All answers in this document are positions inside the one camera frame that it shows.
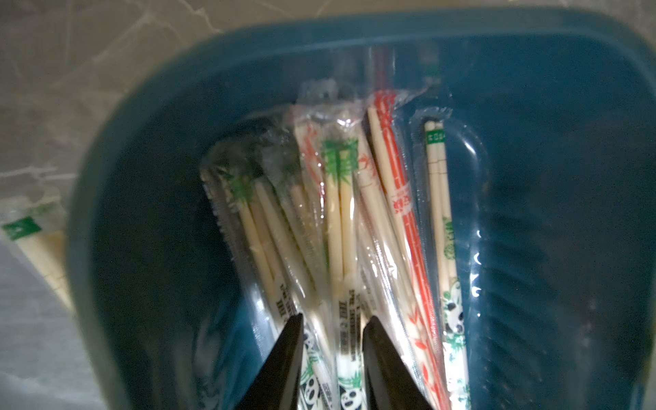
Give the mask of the green panda chopsticks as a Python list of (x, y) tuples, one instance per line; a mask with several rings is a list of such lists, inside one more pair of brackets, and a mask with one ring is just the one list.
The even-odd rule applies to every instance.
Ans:
[(1, 200), (1, 243), (75, 315), (65, 262), (66, 222), (58, 196), (37, 202), (26, 196)]

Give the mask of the green bamboo chopsticks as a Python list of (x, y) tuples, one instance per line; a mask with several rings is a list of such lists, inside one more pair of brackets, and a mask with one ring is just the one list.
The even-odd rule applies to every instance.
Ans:
[(361, 115), (355, 102), (341, 99), (336, 80), (309, 80), (298, 92), (292, 121), (330, 287), (334, 407), (364, 409), (356, 204)]

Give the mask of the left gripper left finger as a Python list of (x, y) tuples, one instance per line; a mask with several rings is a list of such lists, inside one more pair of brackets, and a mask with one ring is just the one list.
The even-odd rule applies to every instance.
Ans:
[(297, 409), (303, 326), (302, 314), (290, 317), (236, 409)]

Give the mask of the green label chopsticks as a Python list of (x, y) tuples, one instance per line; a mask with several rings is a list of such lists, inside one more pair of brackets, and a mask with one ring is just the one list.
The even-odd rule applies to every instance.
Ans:
[(456, 243), (448, 176), (446, 107), (418, 109), (409, 121), (420, 235), (435, 280), (438, 329), (452, 409), (472, 409), (466, 309), (456, 267)]

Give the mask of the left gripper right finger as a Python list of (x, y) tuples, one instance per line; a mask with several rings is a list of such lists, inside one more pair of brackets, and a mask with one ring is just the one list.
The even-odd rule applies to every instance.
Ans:
[(378, 317), (373, 316), (365, 326), (362, 344), (369, 409), (432, 409)]

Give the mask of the teal plastic storage box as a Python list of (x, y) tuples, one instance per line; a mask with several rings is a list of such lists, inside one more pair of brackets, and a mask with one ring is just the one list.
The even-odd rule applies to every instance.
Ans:
[(125, 99), (68, 220), (80, 328), (113, 409), (229, 409), (263, 359), (199, 178), (247, 114), (335, 78), (450, 92), (449, 184), (476, 409), (645, 406), (655, 55), (601, 14), (423, 10), (219, 35)]

